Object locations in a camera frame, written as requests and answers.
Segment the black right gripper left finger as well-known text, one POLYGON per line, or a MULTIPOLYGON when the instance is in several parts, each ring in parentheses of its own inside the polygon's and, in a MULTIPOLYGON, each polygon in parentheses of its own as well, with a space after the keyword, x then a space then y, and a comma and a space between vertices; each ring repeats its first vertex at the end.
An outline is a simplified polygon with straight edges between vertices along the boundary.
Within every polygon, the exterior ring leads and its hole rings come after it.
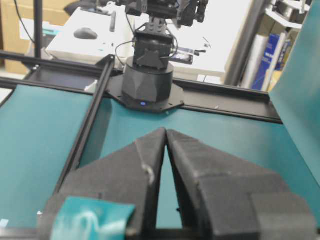
POLYGON ((158 128, 106 157, 68 173, 38 220, 39 239, 49 239, 59 210, 72 197, 103 204, 134 205, 125 236, 136 240, 153 232, 157 223, 166 141, 166 129, 158 128))

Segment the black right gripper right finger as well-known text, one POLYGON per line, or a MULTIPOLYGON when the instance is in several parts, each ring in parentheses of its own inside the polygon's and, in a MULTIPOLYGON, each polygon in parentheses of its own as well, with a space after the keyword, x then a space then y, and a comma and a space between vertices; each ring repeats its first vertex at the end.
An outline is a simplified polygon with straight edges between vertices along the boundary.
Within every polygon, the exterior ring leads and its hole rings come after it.
POLYGON ((282 176, 173 129, 167 132, 184 225, 213 240, 314 240, 316 219, 282 176))

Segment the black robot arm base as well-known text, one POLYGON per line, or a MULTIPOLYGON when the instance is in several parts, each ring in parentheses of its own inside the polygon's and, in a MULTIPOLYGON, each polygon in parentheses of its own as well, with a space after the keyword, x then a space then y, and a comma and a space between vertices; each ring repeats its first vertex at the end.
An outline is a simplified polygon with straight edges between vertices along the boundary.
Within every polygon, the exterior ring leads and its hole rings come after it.
POLYGON ((203 23, 206 0, 117 0, 132 16, 147 14, 148 22, 133 32, 134 54, 128 57, 123 74, 108 79, 106 92, 125 107, 160 113, 184 105, 184 90, 173 83, 170 63, 178 52, 178 40, 167 20, 178 26, 203 23))

